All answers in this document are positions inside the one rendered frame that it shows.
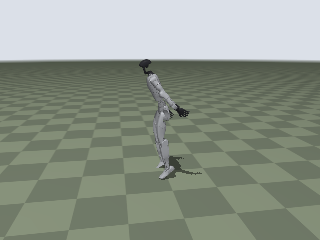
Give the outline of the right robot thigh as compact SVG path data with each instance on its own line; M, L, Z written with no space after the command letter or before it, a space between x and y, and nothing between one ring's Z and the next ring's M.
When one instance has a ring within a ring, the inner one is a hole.
M154 121L153 121L153 132L154 132L155 139L158 143L159 143L159 140L157 136L157 123L158 123L159 116L160 114L159 114L159 111L157 110L154 117Z

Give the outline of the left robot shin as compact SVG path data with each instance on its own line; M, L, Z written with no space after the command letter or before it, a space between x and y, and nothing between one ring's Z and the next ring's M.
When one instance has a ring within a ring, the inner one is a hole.
M169 166L169 157L170 157L169 142L167 140L164 140L162 142L161 146L160 146L160 143L159 143L159 149L160 149L161 157L162 157L163 163L165 165L165 170L167 171L167 170L170 169L170 166Z

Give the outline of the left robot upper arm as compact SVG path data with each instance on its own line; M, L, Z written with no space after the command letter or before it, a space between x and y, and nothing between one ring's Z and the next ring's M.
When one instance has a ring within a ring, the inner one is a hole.
M161 96L161 92L165 92L165 90L163 89L163 87L161 86L161 84L159 83L158 79L156 76L152 76L150 79L149 79L150 83L152 85L154 85L154 87L160 92L159 94L159 97L161 99L164 99L164 97ZM166 93L166 92L165 92Z

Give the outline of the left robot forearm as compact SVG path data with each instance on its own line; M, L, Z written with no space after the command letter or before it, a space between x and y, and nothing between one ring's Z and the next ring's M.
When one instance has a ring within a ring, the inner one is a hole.
M172 107L174 110L176 110L178 107L175 105L176 103L174 101L172 101L172 99L170 98L170 96L162 91L160 93L160 95L164 98L164 100L169 104L170 107Z

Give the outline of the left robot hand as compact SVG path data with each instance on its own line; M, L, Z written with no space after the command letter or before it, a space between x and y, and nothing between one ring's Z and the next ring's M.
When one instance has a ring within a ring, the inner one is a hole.
M175 104L175 105L178 107L175 111L177 111L177 113L179 114L179 116L181 118L182 118L182 116L186 118L189 115L190 111L186 111L185 109L180 108L180 106L178 106L177 104Z

